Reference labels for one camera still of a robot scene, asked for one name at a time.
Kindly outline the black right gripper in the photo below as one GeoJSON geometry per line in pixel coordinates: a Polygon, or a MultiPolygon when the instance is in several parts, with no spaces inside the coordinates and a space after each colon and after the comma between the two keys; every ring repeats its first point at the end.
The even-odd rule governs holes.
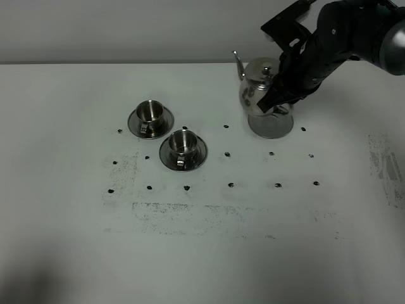
{"type": "Polygon", "coordinates": [[[291,53],[283,52],[275,86],[258,101],[262,113],[314,93],[345,62],[345,25],[334,18],[318,19],[317,29],[291,53]]]}

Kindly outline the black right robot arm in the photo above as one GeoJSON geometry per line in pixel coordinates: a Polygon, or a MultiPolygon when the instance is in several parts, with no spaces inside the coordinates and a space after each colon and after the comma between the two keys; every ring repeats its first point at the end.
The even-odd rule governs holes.
{"type": "Polygon", "coordinates": [[[404,75],[404,8],[392,1],[334,1],[322,7],[316,30],[298,19],[311,1],[296,1],[261,26],[283,53],[262,113],[314,93],[345,61],[357,57],[391,75],[404,75]]]}

